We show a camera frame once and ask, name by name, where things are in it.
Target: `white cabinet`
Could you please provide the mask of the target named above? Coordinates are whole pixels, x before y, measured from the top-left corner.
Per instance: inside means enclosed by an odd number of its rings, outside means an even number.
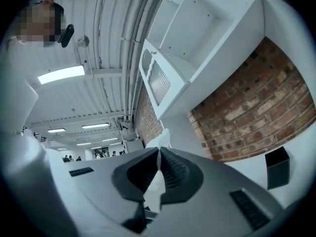
[[[140,71],[158,119],[186,113],[264,37],[262,0],[163,0]]]

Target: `black box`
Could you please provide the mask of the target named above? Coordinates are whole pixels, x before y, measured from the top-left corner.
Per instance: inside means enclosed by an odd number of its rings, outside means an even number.
[[[287,185],[290,177],[290,158],[284,147],[265,155],[268,190]]]

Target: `ceiling light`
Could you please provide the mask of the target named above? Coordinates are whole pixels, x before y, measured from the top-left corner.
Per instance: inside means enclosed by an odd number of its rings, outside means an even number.
[[[77,146],[82,146],[82,145],[89,145],[91,144],[90,142],[89,143],[81,143],[81,144],[77,144]]]
[[[102,140],[102,141],[117,140],[117,139],[119,139],[119,138],[106,139],[106,140]]]
[[[60,70],[45,74],[43,76],[40,76],[38,77],[38,79],[41,84],[45,84],[51,81],[56,81],[56,80],[69,78],[69,77],[83,76],[83,75],[84,75],[84,69],[83,69],[83,66],[80,65],[76,67],[60,69]]]
[[[95,128],[95,127],[103,127],[103,126],[109,126],[109,123],[83,125],[82,128],[87,129],[87,128]]]
[[[66,131],[65,129],[63,128],[58,128],[58,129],[50,129],[50,130],[47,130],[48,132],[52,133],[52,132],[64,132]]]

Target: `cabinet door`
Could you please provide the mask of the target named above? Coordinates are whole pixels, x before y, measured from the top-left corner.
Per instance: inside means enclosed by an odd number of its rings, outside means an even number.
[[[160,119],[183,92],[188,82],[166,56],[147,39],[144,42],[139,69],[155,114]]]

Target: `brick wall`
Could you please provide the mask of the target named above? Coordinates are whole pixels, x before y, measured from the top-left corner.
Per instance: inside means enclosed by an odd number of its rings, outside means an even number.
[[[294,64],[264,38],[188,117],[205,152],[215,160],[232,161],[293,139],[315,121],[316,110]]]
[[[157,120],[145,86],[139,99],[134,127],[140,133],[145,145],[162,133],[161,123]]]

